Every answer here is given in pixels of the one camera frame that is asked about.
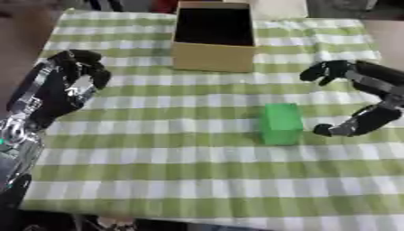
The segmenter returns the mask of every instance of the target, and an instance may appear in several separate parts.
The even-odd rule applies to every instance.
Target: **plaid tablecloth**
[[[255,23],[249,74],[173,70],[175,15],[67,11],[42,57],[101,52],[114,73],[84,109],[48,131],[24,208],[273,230],[402,230],[404,119],[355,138],[324,138],[378,101],[347,81],[298,74],[320,60],[377,60],[354,20]],[[269,103],[297,103],[300,145],[264,146]]]

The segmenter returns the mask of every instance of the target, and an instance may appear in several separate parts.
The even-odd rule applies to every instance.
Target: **black robotic finger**
[[[323,86],[329,84],[330,82],[334,81],[334,79],[336,79],[336,77],[325,76],[323,79],[320,80],[320,82],[318,83],[318,85],[319,85],[320,87],[323,87]]]
[[[317,125],[313,132],[327,137],[363,135],[373,132],[401,116],[402,113],[399,110],[390,110],[381,106],[366,106],[340,125]]]
[[[375,107],[365,113],[356,114],[357,129],[354,135],[362,135],[373,132],[391,121],[398,120],[402,116],[400,110],[390,110],[381,106]]]
[[[91,67],[87,67],[86,74],[92,78],[93,84],[98,90],[104,89],[109,79],[111,79],[111,72],[106,70],[104,65],[99,62]]]
[[[315,81],[321,79],[320,86],[325,86],[334,79],[343,78],[350,68],[350,63],[346,60],[331,60],[320,62],[300,74],[302,81]]]
[[[74,84],[82,75],[86,75],[86,69],[93,65],[99,65],[102,56],[93,51],[68,50],[62,51],[50,58],[61,67],[66,77],[67,87]]]
[[[92,65],[96,62],[99,62],[102,58],[101,54],[93,51],[84,51],[84,50],[70,50],[70,52],[74,55],[76,61],[85,63],[88,65]]]
[[[333,127],[333,126],[328,125],[328,124],[316,125],[314,130],[313,130],[313,133],[323,135],[323,136],[327,136],[327,137],[331,137],[331,136],[333,136],[331,134],[331,132],[330,132],[331,127]]]
[[[325,62],[319,62],[313,65],[309,69],[301,72],[300,80],[302,81],[316,81],[317,79],[324,77],[325,75]]]

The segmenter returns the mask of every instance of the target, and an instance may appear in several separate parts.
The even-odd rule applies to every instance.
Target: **robotic arm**
[[[23,201],[45,129],[83,107],[111,78],[100,60],[92,51],[60,52],[37,64],[11,96],[7,118],[0,120],[0,230],[8,230]],[[89,76],[88,86],[73,87],[83,76]]]
[[[337,78],[352,81],[355,89],[378,96],[381,102],[361,108],[340,125],[317,125],[315,134],[329,137],[368,134],[401,118],[400,109],[404,106],[404,72],[366,61],[352,63],[347,60],[333,60],[320,62],[300,74],[303,81],[321,79],[319,86],[325,86]]]

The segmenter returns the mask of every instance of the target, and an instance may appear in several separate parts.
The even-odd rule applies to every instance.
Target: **open box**
[[[179,2],[174,69],[252,72],[255,43],[248,4]]]

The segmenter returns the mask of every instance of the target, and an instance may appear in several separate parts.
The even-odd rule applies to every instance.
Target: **cube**
[[[260,118],[263,141],[267,145],[295,145],[303,132],[296,104],[268,104]]]

